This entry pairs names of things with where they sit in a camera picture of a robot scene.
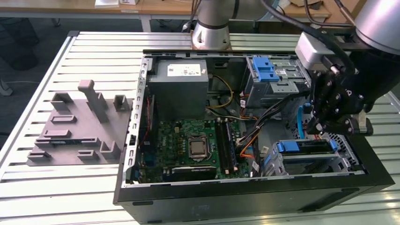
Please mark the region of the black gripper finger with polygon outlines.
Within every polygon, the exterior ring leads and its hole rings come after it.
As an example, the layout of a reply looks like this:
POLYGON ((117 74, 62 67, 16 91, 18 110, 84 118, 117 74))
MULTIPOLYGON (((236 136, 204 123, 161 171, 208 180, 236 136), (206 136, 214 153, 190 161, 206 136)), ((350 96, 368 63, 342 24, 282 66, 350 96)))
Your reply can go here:
POLYGON ((306 133, 318 134, 340 118, 334 111, 341 95, 336 90, 334 74, 313 71, 310 73, 309 103, 310 120, 306 124, 306 133))
POLYGON ((358 134, 358 121, 349 115, 344 117, 330 115, 321 117, 321 126, 321 134, 334 134, 344 136, 358 134))

